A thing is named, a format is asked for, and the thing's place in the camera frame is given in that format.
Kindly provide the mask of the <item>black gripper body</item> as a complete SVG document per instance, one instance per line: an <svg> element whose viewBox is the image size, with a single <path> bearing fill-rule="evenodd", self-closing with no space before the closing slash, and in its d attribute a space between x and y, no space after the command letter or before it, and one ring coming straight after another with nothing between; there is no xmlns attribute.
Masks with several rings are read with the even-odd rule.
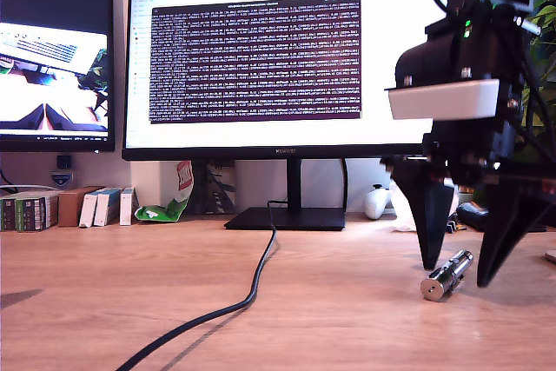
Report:
<svg viewBox="0 0 556 371"><path fill-rule="evenodd" d="M384 156L400 189L427 189L449 178L475 188L503 179L553 180L555 143L543 143L531 125L496 116L466 121L435 121L423 136L419 156Z"/></svg>

